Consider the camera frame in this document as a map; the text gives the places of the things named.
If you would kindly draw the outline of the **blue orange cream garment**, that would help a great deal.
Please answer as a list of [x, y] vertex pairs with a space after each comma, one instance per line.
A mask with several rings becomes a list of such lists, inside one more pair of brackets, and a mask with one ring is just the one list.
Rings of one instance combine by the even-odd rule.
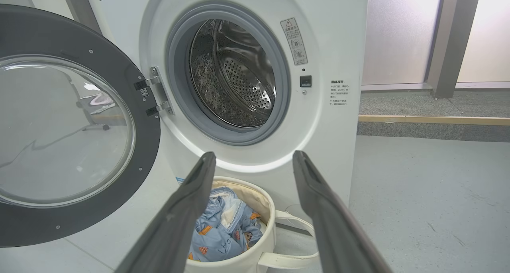
[[260, 214], [246, 206], [240, 214], [231, 236], [241, 246], [241, 251], [244, 252], [253, 247], [262, 235]]

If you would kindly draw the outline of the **light blue printed garment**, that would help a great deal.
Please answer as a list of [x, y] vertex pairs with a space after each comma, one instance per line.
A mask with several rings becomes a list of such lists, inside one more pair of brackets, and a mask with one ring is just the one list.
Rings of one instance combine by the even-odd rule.
[[246, 206], [231, 188], [212, 189], [206, 209], [195, 223], [188, 258], [217, 262], [244, 253], [231, 235]]

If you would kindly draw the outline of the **washing machine drum with clothes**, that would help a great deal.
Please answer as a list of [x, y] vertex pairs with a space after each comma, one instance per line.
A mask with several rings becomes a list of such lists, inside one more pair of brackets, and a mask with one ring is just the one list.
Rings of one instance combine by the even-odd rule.
[[249, 31], [231, 21], [206, 20], [189, 54], [191, 84], [213, 119], [237, 128], [266, 123], [277, 95], [275, 74]]

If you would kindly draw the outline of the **round dark washer door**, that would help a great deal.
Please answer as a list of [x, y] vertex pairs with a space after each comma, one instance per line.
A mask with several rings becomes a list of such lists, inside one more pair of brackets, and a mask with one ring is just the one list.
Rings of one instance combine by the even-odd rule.
[[96, 31], [0, 4], [0, 248], [78, 233], [140, 188], [161, 138], [144, 81]]

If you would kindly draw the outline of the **white front-load washing machine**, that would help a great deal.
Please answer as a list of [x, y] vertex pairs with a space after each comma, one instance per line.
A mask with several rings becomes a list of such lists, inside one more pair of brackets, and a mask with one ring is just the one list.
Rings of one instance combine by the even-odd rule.
[[[365, 51], [368, 0], [88, 0], [100, 33], [149, 77], [157, 67], [174, 115], [160, 112], [159, 152], [140, 189], [95, 226], [124, 224], [135, 234], [178, 188], [193, 164], [216, 154], [217, 176], [255, 184], [277, 210], [306, 219], [292, 156], [304, 151], [331, 189], [349, 201]], [[308, 63], [295, 65], [280, 25], [295, 18]], [[213, 119], [191, 84], [190, 45], [206, 20], [249, 31], [273, 67], [276, 100], [258, 128]]]

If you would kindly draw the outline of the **grey metal partition post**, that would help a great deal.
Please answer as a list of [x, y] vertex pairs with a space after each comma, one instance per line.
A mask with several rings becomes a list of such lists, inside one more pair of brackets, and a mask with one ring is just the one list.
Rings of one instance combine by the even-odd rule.
[[479, 0], [439, 0], [424, 82], [433, 98], [452, 98]]

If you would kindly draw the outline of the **grey warning sticker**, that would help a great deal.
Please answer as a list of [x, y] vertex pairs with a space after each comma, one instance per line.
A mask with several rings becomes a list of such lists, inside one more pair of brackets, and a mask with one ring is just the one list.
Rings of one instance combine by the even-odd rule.
[[295, 18], [286, 19], [280, 22], [283, 32], [290, 47], [292, 59], [295, 65], [304, 65], [308, 63], [308, 57], [301, 37], [298, 24]]

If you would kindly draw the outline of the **cream canvas laundry basket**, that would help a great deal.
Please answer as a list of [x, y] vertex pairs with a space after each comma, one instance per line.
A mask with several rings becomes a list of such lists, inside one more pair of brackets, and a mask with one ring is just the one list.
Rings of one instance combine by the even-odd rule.
[[266, 273], [268, 268], [299, 269], [319, 262], [318, 252], [311, 255], [285, 255], [274, 252], [277, 219], [298, 222], [314, 236], [314, 227], [309, 222], [289, 213], [276, 210], [275, 203], [270, 195], [254, 184], [231, 177], [214, 177], [212, 189], [219, 187], [231, 188], [239, 199], [246, 202], [253, 211], [260, 214], [263, 236], [249, 250], [231, 259], [217, 262], [200, 262], [188, 258], [184, 273]]

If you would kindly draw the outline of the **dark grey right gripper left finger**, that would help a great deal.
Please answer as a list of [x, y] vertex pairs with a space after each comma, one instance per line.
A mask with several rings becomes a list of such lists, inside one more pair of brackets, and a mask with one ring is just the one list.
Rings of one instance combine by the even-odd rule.
[[216, 167], [204, 153], [135, 242], [116, 273], [184, 273], [196, 220], [208, 205]]

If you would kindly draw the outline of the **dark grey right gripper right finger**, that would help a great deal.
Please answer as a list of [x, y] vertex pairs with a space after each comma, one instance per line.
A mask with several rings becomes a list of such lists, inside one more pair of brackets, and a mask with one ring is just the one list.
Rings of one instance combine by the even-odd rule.
[[293, 153], [299, 202], [312, 219], [324, 273], [393, 273], [304, 151]]

